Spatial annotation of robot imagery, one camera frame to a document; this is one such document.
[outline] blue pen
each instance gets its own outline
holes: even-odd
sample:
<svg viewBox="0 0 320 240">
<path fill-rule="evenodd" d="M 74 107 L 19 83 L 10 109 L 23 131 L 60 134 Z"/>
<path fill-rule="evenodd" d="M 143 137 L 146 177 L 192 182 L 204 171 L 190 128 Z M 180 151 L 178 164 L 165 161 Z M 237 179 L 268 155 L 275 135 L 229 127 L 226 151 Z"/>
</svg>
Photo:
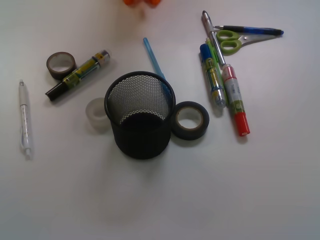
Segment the blue pen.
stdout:
<svg viewBox="0 0 320 240">
<path fill-rule="evenodd" d="M 154 52 L 152 51 L 152 48 L 151 48 L 151 46 L 149 44 L 149 41 L 148 41 L 148 39 L 146 37 L 143 39 L 143 43 L 145 45 L 146 51 L 149 54 L 149 57 L 150 57 L 150 60 L 152 62 L 152 65 L 153 65 L 153 68 L 155 70 L 155 73 L 158 74 L 160 77 L 166 79 L 165 75 L 162 73 L 162 71 L 160 69 L 160 66 L 159 66 L 159 64 L 157 62 L 156 56 L 154 55 Z"/>
<path fill-rule="evenodd" d="M 215 29 L 229 30 L 237 33 L 283 35 L 284 31 L 274 28 L 249 27 L 249 26 L 214 26 Z"/>
</svg>

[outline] black pen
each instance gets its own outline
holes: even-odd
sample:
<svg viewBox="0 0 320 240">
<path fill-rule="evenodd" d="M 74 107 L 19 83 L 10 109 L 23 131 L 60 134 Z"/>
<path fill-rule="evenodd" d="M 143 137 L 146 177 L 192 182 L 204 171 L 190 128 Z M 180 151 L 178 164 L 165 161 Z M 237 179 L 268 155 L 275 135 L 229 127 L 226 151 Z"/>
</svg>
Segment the black pen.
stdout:
<svg viewBox="0 0 320 240">
<path fill-rule="evenodd" d="M 261 27 L 249 27 L 249 26 L 214 26 L 215 29 L 229 30 L 238 33 L 248 34 L 267 34 L 267 35 L 282 35 L 284 31 L 274 28 L 261 28 Z"/>
</svg>

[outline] red marker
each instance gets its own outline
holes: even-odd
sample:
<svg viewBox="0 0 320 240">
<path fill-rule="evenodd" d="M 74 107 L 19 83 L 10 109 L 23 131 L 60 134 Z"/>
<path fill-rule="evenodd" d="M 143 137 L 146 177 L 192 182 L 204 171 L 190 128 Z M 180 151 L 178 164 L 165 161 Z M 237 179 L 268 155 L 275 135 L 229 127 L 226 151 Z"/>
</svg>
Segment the red marker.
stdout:
<svg viewBox="0 0 320 240">
<path fill-rule="evenodd" d="M 250 133 L 249 125 L 234 68 L 230 64 L 224 65 L 221 76 L 239 136 L 248 135 Z"/>
</svg>

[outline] green scissors handle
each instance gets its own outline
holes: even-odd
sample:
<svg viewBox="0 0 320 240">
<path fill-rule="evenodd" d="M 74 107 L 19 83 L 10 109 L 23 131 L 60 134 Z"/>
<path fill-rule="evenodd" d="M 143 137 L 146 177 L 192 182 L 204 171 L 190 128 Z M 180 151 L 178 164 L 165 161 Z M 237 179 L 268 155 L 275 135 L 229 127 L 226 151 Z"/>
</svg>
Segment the green scissors handle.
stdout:
<svg viewBox="0 0 320 240">
<path fill-rule="evenodd" d="M 235 54 L 239 51 L 242 43 L 239 39 L 239 34 L 234 31 L 220 30 L 216 34 L 216 38 L 220 43 L 221 52 L 226 55 Z"/>
</svg>

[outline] black marker cap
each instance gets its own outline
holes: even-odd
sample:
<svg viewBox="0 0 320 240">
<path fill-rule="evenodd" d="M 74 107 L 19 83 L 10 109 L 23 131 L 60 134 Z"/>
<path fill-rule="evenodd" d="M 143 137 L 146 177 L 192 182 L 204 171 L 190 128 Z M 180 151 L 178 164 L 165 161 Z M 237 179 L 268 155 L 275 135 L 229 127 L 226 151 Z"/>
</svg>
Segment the black marker cap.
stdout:
<svg viewBox="0 0 320 240">
<path fill-rule="evenodd" d="M 48 96 L 50 101 L 56 100 L 58 97 L 60 97 L 62 94 L 67 92 L 69 90 L 67 84 L 63 81 L 51 88 L 48 92 L 45 93 L 45 95 Z"/>
</svg>

